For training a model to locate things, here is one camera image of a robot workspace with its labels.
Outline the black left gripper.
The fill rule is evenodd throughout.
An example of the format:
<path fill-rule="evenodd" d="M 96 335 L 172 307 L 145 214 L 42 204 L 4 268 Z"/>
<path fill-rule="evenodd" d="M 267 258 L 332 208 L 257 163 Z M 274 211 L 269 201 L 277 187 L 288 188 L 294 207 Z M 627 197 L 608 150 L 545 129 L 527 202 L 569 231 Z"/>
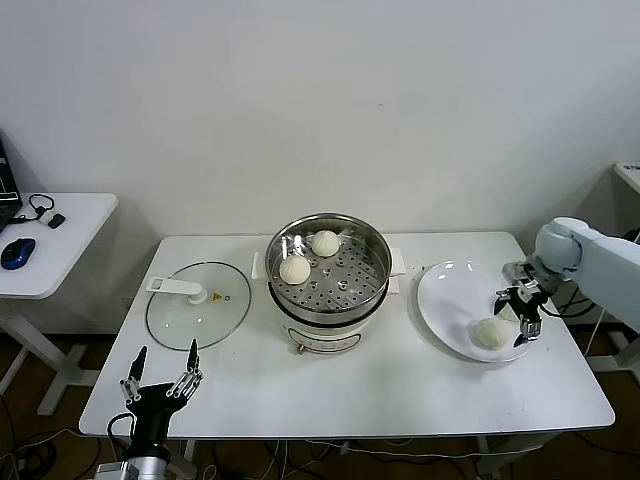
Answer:
<path fill-rule="evenodd" d="M 125 403 L 133 403 L 133 414 L 136 417 L 133 432 L 134 447 L 163 445 L 167 438 L 171 416 L 175 412 L 173 409 L 175 398 L 190 399 L 204 378 L 199 368 L 197 340 L 193 339 L 186 370 L 173 385 L 162 383 L 140 389 L 146 354 L 147 347 L 143 346 L 131 363 L 127 377 L 120 380 Z"/>

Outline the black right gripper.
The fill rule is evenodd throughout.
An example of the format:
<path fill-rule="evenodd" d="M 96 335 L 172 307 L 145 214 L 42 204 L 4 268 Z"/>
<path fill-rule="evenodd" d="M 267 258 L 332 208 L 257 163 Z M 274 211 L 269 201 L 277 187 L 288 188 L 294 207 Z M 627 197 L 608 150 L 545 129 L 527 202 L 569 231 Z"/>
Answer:
<path fill-rule="evenodd" d="M 493 313 L 500 314 L 515 298 L 514 312 L 520 318 L 520 333 L 513 347 L 518 348 L 526 343 L 536 341 L 541 333 L 540 307 L 549 300 L 546 291 L 538 284 L 520 282 L 517 288 L 507 288 L 496 292 Z"/>

